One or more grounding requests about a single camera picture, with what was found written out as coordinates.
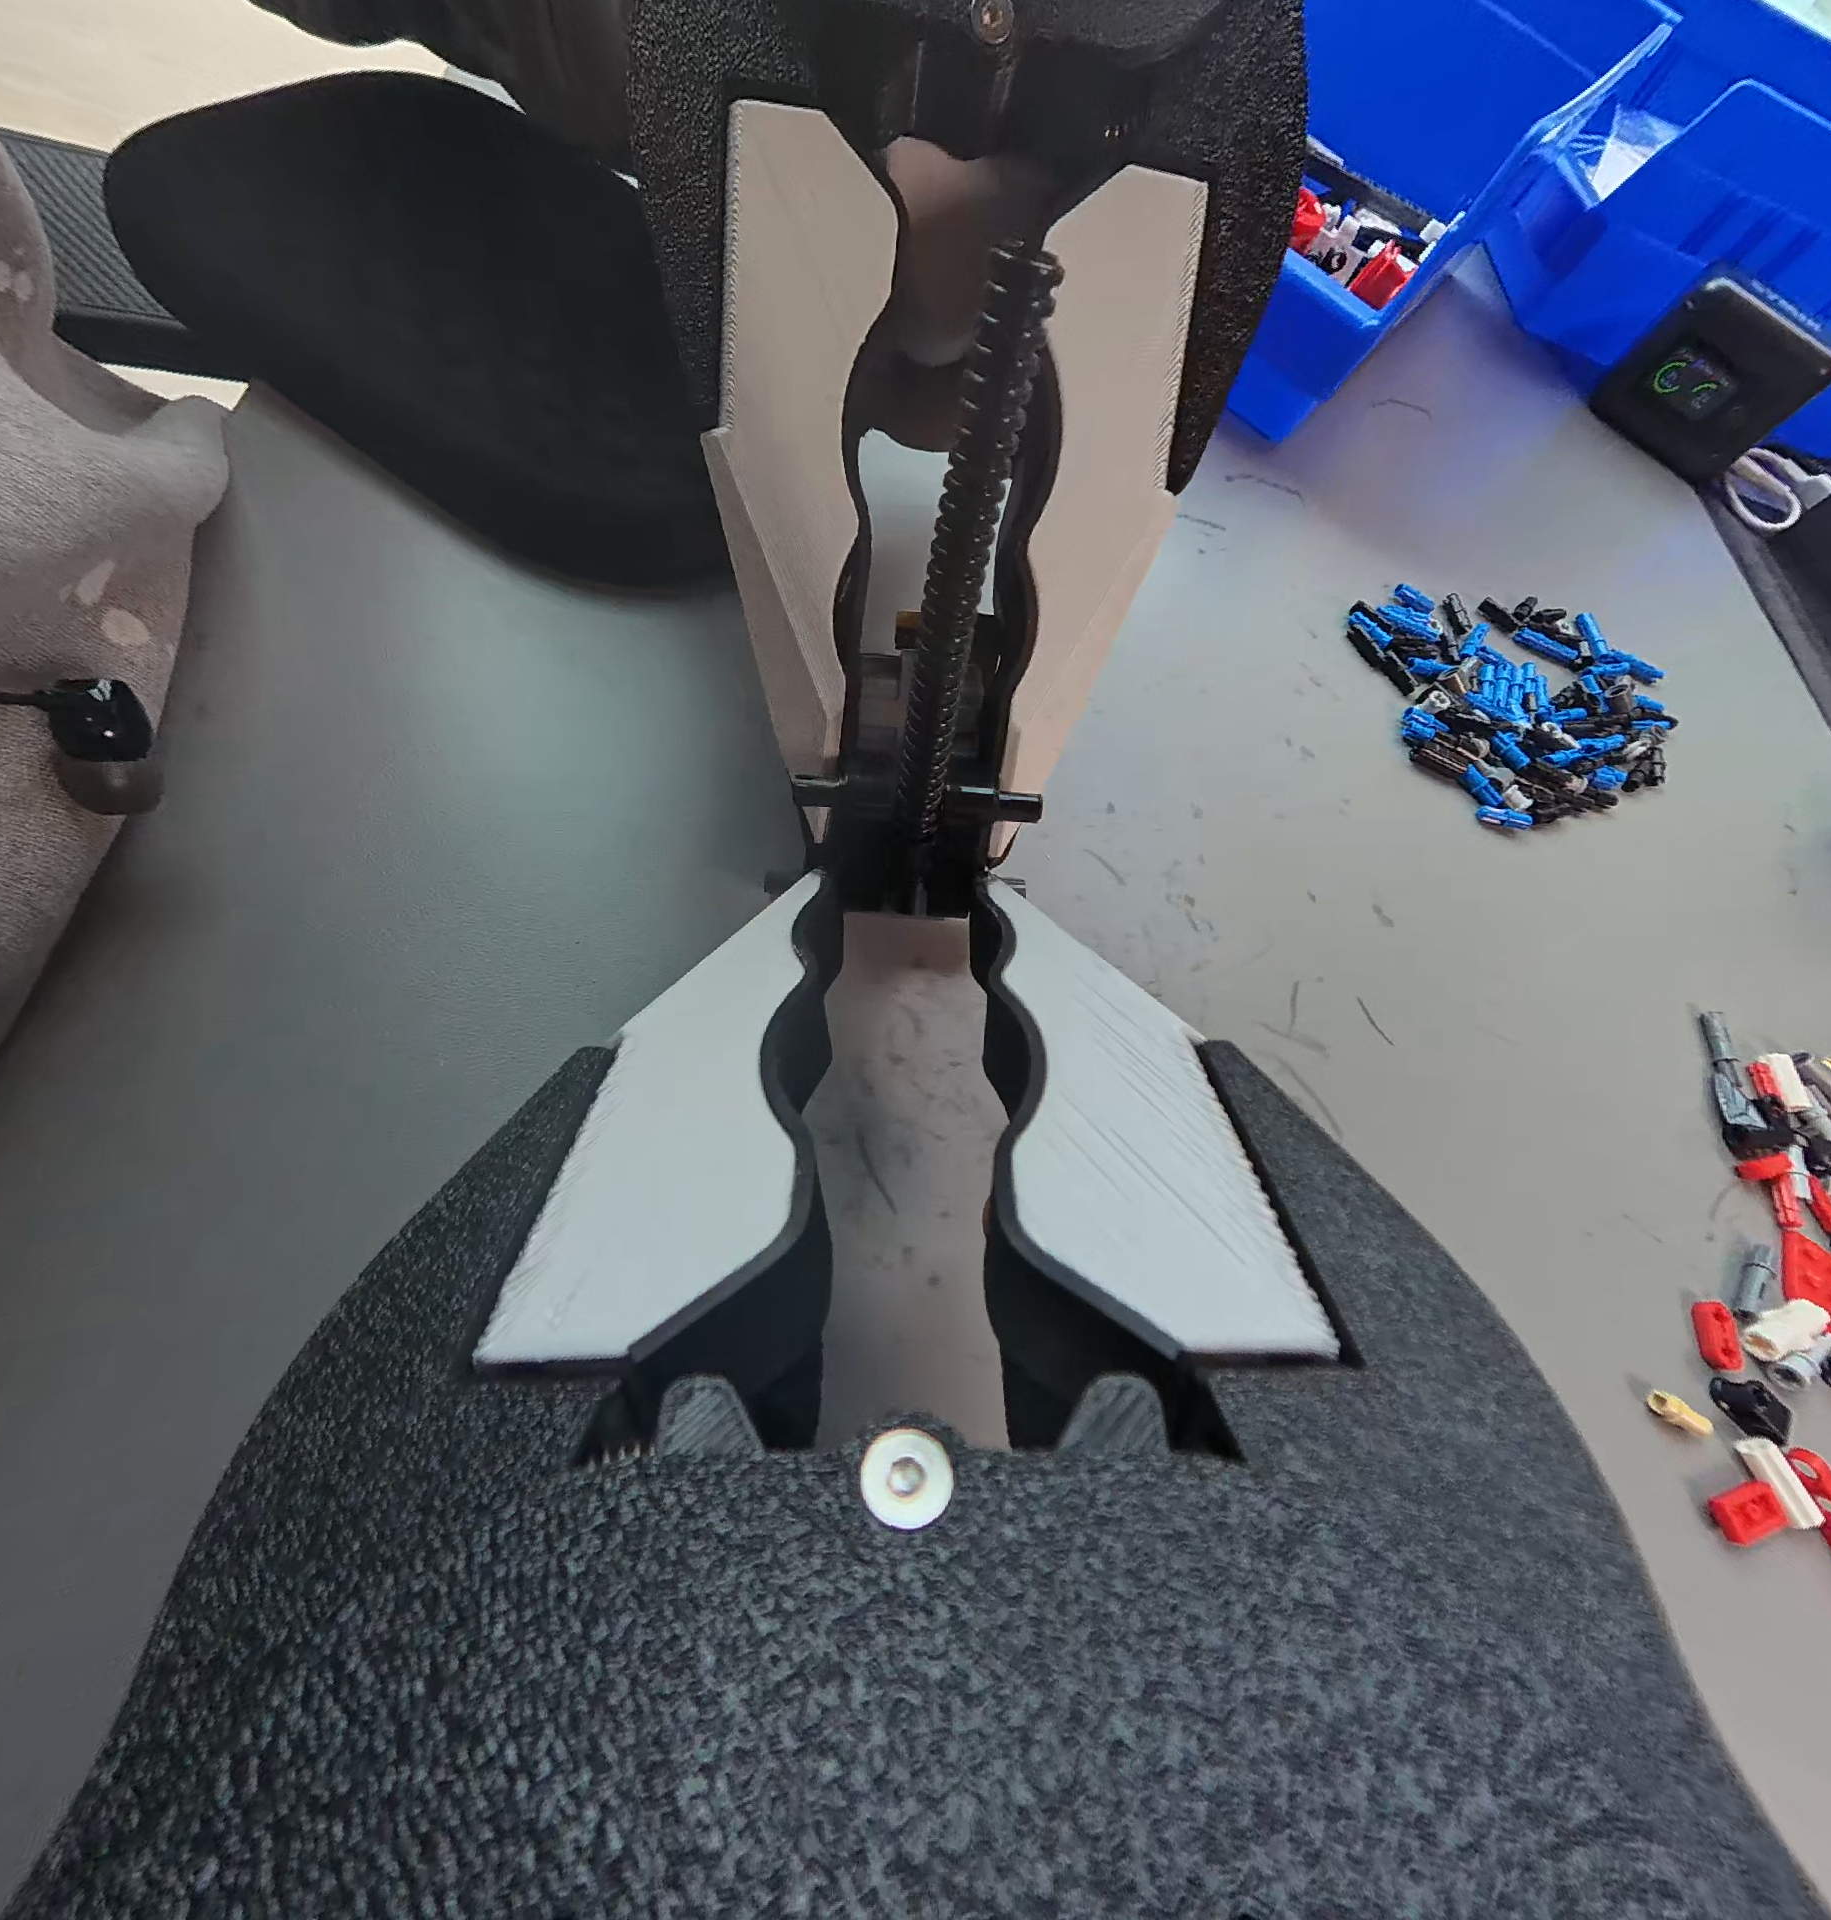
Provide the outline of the grey desk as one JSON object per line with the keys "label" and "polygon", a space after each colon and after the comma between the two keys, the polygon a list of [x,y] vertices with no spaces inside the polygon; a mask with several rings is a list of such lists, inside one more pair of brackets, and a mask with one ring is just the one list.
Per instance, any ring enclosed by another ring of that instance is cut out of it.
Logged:
{"label": "grey desk", "polygon": [[[731,593],[499,561],[259,393],[126,827],[0,1052],[0,1911],[336,1296],[797,847]],[[1340,638],[1393,582],[1598,612],[1671,777],[1510,841]],[[1831,1564],[1724,1548],[1688,1306],[1765,1238],[1699,1010],[1831,1052],[1831,722],[1718,517],[1484,269],[1285,446],[1228,424],[1011,870],[1238,1043],[1484,1287],[1831,1907]]]}

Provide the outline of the pile of mixed brick pieces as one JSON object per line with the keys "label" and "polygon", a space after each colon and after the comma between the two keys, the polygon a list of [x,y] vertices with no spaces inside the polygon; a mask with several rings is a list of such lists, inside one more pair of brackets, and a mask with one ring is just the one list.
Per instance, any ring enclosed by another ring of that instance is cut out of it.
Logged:
{"label": "pile of mixed brick pieces", "polygon": [[1737,1478],[1704,1514],[1731,1548],[1799,1535],[1831,1559],[1831,1463],[1794,1433],[1798,1397],[1831,1394],[1831,1055],[1748,1052],[1716,1010],[1696,1026],[1732,1178],[1773,1234],[1743,1248],[1726,1294],[1690,1304],[1708,1405],[1653,1389],[1648,1413],[1728,1441]]}

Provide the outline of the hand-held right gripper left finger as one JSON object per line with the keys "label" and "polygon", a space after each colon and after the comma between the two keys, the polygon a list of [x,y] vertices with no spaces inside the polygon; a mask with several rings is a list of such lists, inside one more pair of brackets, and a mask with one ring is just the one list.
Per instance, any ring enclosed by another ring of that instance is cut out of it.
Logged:
{"label": "hand-held right gripper left finger", "polygon": [[475,1370],[611,1380],[647,1435],[728,1380],[770,1448],[809,1448],[833,1232],[806,1106],[833,1065],[833,879],[806,874],[635,1014],[507,1271]]}

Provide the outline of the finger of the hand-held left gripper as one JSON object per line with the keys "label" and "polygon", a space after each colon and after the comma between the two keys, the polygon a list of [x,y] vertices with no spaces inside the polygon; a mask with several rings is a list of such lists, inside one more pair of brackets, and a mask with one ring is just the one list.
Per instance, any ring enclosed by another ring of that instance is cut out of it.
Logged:
{"label": "finger of the hand-held left gripper", "polygon": [[1046,320],[1046,496],[1027,503],[1027,663],[1001,780],[1046,780],[1178,514],[1168,483],[1194,277],[1198,181],[1129,166],[1046,234],[1063,280]]}
{"label": "finger of the hand-held left gripper", "polygon": [[889,304],[898,213],[819,111],[729,111],[719,419],[704,459],[790,775],[833,775],[847,711],[837,591],[861,534],[845,411]]}

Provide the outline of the heap of red white bricks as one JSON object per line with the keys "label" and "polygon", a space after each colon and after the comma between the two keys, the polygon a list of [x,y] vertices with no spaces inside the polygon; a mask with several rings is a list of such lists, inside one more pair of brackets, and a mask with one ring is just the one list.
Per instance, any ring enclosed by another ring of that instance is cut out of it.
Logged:
{"label": "heap of red white bricks", "polygon": [[1452,222],[1371,189],[1303,179],[1290,229],[1290,257],[1387,308],[1430,260]]}

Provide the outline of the toy brick assembly with hose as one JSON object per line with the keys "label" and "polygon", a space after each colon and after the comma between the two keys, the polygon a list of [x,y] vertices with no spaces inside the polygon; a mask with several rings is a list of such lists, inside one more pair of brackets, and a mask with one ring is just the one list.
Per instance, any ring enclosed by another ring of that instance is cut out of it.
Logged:
{"label": "toy brick assembly with hose", "polygon": [[1063,279],[1042,240],[1005,239],[989,257],[972,342],[949,377],[952,439],[922,601],[892,659],[863,646],[872,519],[857,472],[885,396],[885,320],[868,327],[839,402],[855,534],[833,588],[837,756],[830,773],[790,777],[814,885],[803,921],[833,941],[847,916],[970,918],[999,865],[997,830],[1042,818],[1041,792],[1001,767],[1038,654],[1042,589],[1027,549],[1065,451],[1046,338]]}

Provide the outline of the black office chair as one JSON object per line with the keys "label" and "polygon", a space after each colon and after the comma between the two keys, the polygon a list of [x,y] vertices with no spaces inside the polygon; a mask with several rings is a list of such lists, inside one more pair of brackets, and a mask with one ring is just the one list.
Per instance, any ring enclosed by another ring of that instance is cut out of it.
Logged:
{"label": "black office chair", "polygon": [[106,204],[205,345],[498,551],[729,572],[639,189],[536,117],[350,71],[139,128]]}

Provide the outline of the large blue storage bin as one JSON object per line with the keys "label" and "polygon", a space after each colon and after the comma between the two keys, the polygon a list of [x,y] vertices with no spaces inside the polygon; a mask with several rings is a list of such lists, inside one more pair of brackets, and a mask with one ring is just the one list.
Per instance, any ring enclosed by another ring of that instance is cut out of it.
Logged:
{"label": "large blue storage bin", "polygon": [[1651,2],[1308,2],[1310,138],[1449,221],[1527,131],[1675,19]]}
{"label": "large blue storage bin", "polygon": [[[1831,338],[1831,5],[1675,5],[1590,120],[1507,183],[1489,256],[1515,321],[1590,393],[1716,271]],[[1831,385],[1792,420],[1831,457]]]}

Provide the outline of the pile of blue black pins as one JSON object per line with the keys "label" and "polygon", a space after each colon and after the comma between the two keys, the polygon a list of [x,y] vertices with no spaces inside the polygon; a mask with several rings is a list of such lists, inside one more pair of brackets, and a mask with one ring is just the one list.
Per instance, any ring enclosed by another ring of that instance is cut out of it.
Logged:
{"label": "pile of blue black pins", "polygon": [[1598,818],[1671,777],[1667,672],[1595,612],[1393,586],[1355,601],[1340,632],[1400,697],[1407,762],[1457,789],[1489,834]]}

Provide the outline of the black desk mat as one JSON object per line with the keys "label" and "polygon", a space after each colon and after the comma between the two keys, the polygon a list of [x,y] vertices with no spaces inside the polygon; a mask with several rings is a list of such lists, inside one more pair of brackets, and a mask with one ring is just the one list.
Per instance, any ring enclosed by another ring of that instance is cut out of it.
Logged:
{"label": "black desk mat", "polygon": [[1780,534],[1748,526],[1720,489],[1703,503],[1831,725],[1831,496]]}

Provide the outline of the black drawstring toggle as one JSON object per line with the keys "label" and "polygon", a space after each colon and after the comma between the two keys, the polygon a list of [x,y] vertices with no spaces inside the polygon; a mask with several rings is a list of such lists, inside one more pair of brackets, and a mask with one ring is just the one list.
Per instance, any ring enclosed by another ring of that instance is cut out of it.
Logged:
{"label": "black drawstring toggle", "polygon": [[37,711],[59,756],[77,766],[141,766],[155,725],[139,695],[115,678],[67,678],[34,691],[0,691],[0,708]]}

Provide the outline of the black power bank with display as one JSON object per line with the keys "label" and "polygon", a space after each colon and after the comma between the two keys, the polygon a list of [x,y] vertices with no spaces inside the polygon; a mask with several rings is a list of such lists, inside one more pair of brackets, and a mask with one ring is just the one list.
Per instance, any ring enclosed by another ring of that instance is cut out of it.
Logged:
{"label": "black power bank with display", "polygon": [[1595,420],[1693,486],[1831,385],[1831,331],[1741,271],[1693,286],[1599,376]]}

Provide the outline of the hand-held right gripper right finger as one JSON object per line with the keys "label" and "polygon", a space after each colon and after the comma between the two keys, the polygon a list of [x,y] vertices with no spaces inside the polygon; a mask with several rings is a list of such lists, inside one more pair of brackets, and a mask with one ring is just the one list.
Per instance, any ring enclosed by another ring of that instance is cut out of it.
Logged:
{"label": "hand-held right gripper right finger", "polygon": [[1213,1382],[1333,1368],[1342,1327],[1213,1043],[1013,885],[976,895],[982,1069],[1005,1125],[985,1306],[1015,1448],[1127,1377],[1168,1448],[1233,1448]]}

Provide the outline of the white handled scissors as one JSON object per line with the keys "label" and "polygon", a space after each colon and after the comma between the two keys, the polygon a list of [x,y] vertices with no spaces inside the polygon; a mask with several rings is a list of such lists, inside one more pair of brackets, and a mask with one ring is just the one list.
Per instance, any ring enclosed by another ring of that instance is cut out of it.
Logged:
{"label": "white handled scissors", "polygon": [[1806,453],[1758,444],[1726,467],[1720,494],[1743,526],[1763,537],[1775,537],[1831,500],[1831,466]]}

